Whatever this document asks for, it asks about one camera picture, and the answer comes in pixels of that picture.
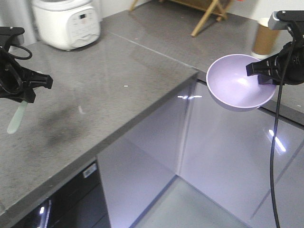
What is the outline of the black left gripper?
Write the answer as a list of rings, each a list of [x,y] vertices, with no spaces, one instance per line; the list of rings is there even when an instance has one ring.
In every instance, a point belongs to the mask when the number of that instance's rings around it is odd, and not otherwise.
[[[30,59],[31,51],[22,46],[19,48],[28,52],[28,56],[19,57],[9,53],[5,48],[0,48],[0,96],[19,103],[34,103],[34,88],[42,86],[51,89],[53,79],[50,75],[22,67],[16,59]]]

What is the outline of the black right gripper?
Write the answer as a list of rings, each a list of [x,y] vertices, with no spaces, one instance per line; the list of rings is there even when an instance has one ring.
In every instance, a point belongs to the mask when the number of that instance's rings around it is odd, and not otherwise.
[[[275,85],[270,76],[280,76],[284,84],[299,85],[304,82],[304,47],[291,41],[279,54],[246,65],[247,76],[258,75],[259,85]]]

